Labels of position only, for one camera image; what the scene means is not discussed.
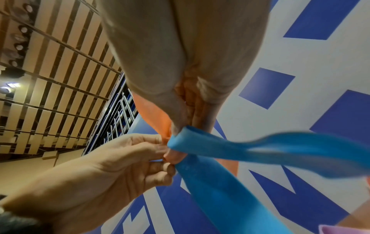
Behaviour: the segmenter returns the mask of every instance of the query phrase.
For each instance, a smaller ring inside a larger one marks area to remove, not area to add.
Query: folded blue ribbon
[[[222,234],[291,234],[230,172],[212,158],[283,164],[339,178],[370,175],[370,151],[333,136],[279,133],[234,143],[185,127],[168,147],[189,153],[176,169]]]

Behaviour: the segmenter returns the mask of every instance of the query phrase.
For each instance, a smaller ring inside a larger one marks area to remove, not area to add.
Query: wall
[[[82,155],[82,150],[61,153],[58,160],[31,158],[0,163],[0,194],[8,195],[32,181],[44,171]]]
[[[249,141],[300,130],[370,143],[370,1],[272,2],[262,48],[221,109],[213,133]],[[289,80],[284,87],[282,80]],[[354,94],[359,98],[350,98]],[[144,125],[132,128],[152,131]],[[338,225],[349,214],[370,210],[364,178],[330,180],[255,163],[240,163],[237,177],[296,234],[318,233],[318,224]],[[121,219],[105,225],[110,228],[95,233],[218,233],[178,175],[172,186],[144,193]]]

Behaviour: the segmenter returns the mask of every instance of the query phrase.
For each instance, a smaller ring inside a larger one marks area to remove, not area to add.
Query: pink fabric
[[[320,234],[370,234],[370,230],[320,225]]]

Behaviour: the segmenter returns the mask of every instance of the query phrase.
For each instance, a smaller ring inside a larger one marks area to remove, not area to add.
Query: dark sleeve
[[[0,234],[53,234],[53,231],[50,224],[4,212],[0,214]]]

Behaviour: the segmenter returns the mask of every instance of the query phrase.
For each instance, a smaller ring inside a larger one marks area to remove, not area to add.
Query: ceiling
[[[17,53],[19,25],[32,33]],[[0,87],[19,84],[0,93],[0,162],[83,148],[121,72],[95,2],[0,1],[0,53]]]

